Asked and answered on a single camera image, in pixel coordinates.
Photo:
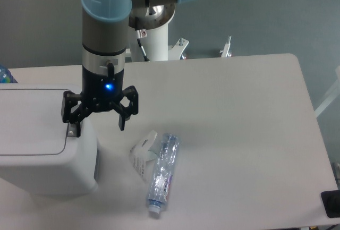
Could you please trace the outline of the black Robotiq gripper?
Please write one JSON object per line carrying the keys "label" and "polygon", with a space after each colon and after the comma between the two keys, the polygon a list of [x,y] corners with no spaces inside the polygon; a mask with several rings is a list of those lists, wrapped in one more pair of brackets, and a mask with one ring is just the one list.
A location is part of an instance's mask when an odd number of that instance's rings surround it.
{"label": "black Robotiq gripper", "polygon": [[[125,129],[125,122],[131,115],[139,112],[139,94],[135,86],[122,90],[124,70],[108,77],[82,68],[82,93],[75,94],[69,90],[63,92],[62,121],[72,127],[73,136],[81,136],[81,122],[91,113],[108,112],[119,114],[118,126]],[[126,98],[129,103],[124,106],[121,101]]]}

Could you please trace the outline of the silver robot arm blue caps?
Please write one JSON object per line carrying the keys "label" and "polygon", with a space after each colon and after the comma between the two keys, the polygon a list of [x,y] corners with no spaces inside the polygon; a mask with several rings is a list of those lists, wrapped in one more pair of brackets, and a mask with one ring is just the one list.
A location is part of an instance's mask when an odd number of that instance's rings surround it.
{"label": "silver robot arm blue caps", "polygon": [[81,135],[92,113],[119,114],[118,125],[139,111],[134,86],[123,87],[127,56],[134,62],[181,58],[186,44],[168,44],[168,24],[177,4],[194,0],[81,0],[82,91],[63,93],[61,116],[71,137]]}

